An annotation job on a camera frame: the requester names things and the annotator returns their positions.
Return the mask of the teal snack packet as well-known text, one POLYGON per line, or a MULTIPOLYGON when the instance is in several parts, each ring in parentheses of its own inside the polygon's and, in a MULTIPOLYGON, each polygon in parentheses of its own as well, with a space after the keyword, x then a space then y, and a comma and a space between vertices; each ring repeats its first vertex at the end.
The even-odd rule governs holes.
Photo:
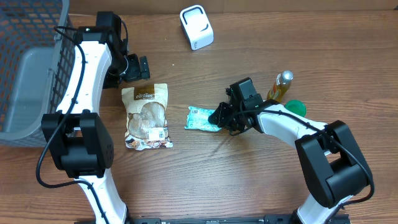
POLYGON ((209 132, 221 131, 221 128, 208 121, 208 118, 215 112, 215 110, 198 108, 195 106, 189 106, 188 109, 189 113, 187 115, 187 123, 184 127, 185 129, 209 132))

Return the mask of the beige Pantree snack pouch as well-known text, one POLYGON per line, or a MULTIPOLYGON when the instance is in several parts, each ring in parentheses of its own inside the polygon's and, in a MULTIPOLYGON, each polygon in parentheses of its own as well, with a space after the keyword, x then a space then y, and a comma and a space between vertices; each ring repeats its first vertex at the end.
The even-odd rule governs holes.
POLYGON ((155 83, 124 88, 121 93, 127 114, 126 147, 137 151, 173 147, 165 117, 168 85, 155 83))

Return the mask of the yellow liquid bottle silver cap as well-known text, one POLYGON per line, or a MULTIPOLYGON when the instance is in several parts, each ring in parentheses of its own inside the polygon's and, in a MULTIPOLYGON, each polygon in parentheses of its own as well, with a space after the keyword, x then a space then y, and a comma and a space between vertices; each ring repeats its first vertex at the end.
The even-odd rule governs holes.
POLYGON ((283 71, 278 74, 276 80, 267 94, 267 99, 281 102, 286 92, 289 90, 294 74, 290 70, 283 71))

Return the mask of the green lid jar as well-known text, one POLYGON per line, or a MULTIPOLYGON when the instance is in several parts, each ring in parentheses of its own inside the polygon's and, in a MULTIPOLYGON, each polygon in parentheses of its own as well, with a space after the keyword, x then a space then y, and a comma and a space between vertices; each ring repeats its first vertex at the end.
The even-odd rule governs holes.
POLYGON ((304 105, 303 102, 301 102, 299 100, 290 100, 290 101, 286 102, 286 104, 284 106, 287 110, 289 110, 290 112, 293 112, 299 116, 305 117, 305 115, 307 114, 306 106, 304 105))

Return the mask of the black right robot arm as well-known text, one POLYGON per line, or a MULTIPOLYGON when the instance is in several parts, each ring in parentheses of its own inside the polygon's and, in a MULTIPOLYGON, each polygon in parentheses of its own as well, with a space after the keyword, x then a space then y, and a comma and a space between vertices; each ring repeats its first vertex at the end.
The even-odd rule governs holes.
POLYGON ((373 175, 350 128, 337 120, 326 124, 299 116, 276 100, 264 101, 252 80, 226 89, 222 102, 208 118, 211 124, 238 135, 253 128, 296 149, 305 183, 306 201, 288 215, 266 215, 264 223, 350 223, 339 211, 369 200, 373 175))

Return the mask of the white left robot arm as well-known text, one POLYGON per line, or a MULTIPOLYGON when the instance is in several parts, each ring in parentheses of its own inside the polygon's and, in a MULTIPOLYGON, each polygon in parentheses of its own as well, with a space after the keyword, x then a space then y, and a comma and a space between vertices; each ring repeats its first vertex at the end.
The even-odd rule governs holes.
POLYGON ((71 179, 48 184, 40 175, 44 155, 39 157, 36 179, 48 189, 79 185, 93 211, 93 223, 132 223, 111 173, 114 144, 99 116, 101 93, 121 82, 150 78, 146 57, 130 54, 125 22, 112 11, 100 11, 95 26, 56 26, 55 31, 75 46, 75 59, 67 90, 54 113, 44 114, 41 128, 55 167, 71 179))

